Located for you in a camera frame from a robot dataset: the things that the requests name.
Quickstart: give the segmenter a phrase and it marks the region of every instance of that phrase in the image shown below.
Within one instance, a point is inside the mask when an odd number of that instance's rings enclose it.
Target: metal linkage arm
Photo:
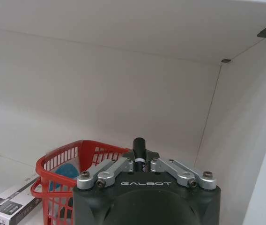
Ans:
[[[174,164],[180,166],[181,168],[191,172],[196,177],[196,181],[199,186],[203,189],[214,190],[216,189],[216,178],[213,177],[212,172],[210,171],[201,171],[199,169],[194,168],[186,163],[181,163],[179,161],[174,160]]]
[[[105,159],[99,165],[92,166],[87,171],[83,171],[77,178],[77,187],[81,190],[92,188],[97,180],[98,173],[108,169],[113,163],[111,159]]]
[[[213,190],[216,188],[216,179],[211,172],[201,172],[173,159],[155,158],[151,161],[152,172],[168,172],[177,179],[178,184],[185,187],[196,187]]]
[[[155,158],[151,161],[151,172],[168,172],[177,179],[177,183],[184,187],[196,187],[197,183],[192,173],[183,170],[168,159]]]
[[[107,170],[102,171],[98,174],[96,184],[105,188],[111,186],[115,182],[115,178],[120,172],[132,172],[134,163],[130,158],[120,158]]]

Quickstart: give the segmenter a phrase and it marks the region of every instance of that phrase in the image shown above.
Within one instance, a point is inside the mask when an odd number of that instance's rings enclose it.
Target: basket slot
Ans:
[[[78,157],[78,147],[75,147],[75,157]]]

